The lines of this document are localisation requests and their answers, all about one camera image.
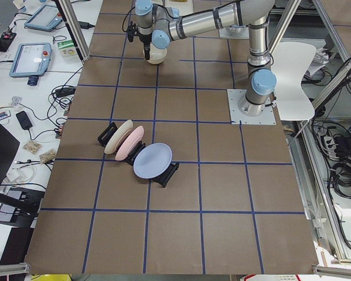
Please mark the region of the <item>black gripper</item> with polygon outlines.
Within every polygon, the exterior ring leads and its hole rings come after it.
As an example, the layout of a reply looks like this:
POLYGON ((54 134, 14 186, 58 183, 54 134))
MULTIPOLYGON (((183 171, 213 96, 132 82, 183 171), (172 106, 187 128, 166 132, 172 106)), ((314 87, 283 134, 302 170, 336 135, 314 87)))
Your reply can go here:
POLYGON ((151 35, 145 35, 139 31, 139 26, 134 23, 133 21, 130 21, 127 27, 127 38, 130 43, 134 41, 134 37, 139 37, 139 40, 143 43, 144 45, 144 56, 145 60, 149 60, 149 45, 151 43, 151 35))

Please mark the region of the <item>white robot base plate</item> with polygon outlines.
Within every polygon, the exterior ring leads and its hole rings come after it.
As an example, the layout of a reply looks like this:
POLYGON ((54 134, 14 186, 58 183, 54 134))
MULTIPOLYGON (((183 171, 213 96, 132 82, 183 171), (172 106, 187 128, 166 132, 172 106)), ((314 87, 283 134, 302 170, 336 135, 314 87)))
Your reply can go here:
POLYGON ((271 101, 267 98, 261 105, 246 100, 245 89, 227 89, 230 120, 233 125, 276 125, 271 101))

